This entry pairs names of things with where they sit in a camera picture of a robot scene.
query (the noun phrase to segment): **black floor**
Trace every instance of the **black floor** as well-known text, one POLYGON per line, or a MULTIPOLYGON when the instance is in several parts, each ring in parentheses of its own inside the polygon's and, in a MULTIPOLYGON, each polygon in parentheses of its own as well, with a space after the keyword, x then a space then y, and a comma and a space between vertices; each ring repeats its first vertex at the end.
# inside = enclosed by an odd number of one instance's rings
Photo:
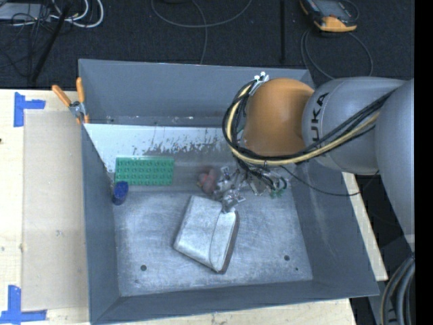
MULTIPOLYGON (((46 59, 44 51, 53 40, 56 20, 39 18, 26 26, 2 20, 0 86, 49 89, 58 84, 74 89, 80 58, 259 68, 307 66, 316 86, 331 77, 369 74, 412 79, 415 0, 349 1, 359 12, 357 38, 323 37, 312 28, 299 0, 101 0, 103 22, 95 28, 65 22, 46 59), (302 58, 301 37, 306 30, 311 30, 308 51, 317 66, 302 58)), ((50 0, 11 2, 42 3, 58 15, 50 0)), ((68 0, 56 2, 64 8, 68 0)), ((81 13, 84 7, 83 0, 74 0, 70 11, 81 13)), ((83 23, 94 23, 101 16, 96 0, 91 0, 90 10, 91 18, 83 18, 83 23)), ((358 176, 360 186, 369 180, 358 176)), ((379 247, 401 237, 380 177, 363 190, 363 199, 379 247)), ((374 324, 367 299, 353 299, 352 308, 359 325, 374 324)))

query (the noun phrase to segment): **green lego brick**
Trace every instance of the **green lego brick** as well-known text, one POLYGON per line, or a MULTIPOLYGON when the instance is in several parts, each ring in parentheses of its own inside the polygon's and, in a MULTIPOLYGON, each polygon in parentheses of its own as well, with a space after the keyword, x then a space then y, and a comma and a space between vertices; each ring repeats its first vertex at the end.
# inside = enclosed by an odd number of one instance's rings
POLYGON ((114 178, 132 186, 169 186, 174 166, 173 158, 163 156, 118 157, 114 178))

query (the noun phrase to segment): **bin floor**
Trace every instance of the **bin floor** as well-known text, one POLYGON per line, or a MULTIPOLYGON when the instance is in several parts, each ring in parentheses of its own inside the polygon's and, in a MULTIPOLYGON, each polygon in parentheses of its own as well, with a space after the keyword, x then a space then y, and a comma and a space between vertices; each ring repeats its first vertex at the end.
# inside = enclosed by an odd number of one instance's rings
POLYGON ((122 296, 312 279, 290 188, 275 198, 242 192, 246 201, 235 207, 240 227, 225 274, 173 248, 189 198, 205 196, 201 191, 137 189, 113 208, 122 296))

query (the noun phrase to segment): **wooden table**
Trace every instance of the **wooden table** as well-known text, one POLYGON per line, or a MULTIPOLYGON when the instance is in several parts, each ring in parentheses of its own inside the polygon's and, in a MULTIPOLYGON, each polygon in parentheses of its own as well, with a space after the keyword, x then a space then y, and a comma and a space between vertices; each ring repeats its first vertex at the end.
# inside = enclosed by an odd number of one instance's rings
MULTIPOLYGON (((66 92, 72 101, 74 91, 66 92)), ((7 286, 22 289, 22 311, 47 309, 32 324, 88 324, 80 127, 52 91, 0 89, 0 311, 7 286), (45 100, 14 127, 14 94, 45 100)), ((349 192, 358 186, 344 173, 349 192)), ((388 278, 361 195, 351 196, 378 281, 388 278)), ((348 299, 140 323, 356 324, 348 299)))

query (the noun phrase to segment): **black device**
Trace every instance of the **black device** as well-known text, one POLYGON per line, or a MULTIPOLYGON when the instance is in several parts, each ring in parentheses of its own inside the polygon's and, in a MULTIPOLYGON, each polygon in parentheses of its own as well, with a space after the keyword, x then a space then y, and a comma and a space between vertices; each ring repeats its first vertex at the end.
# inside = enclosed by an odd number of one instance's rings
POLYGON ((344 33, 357 28, 358 12, 353 16, 346 3, 347 0, 300 0, 305 14, 319 30, 327 33, 344 33))

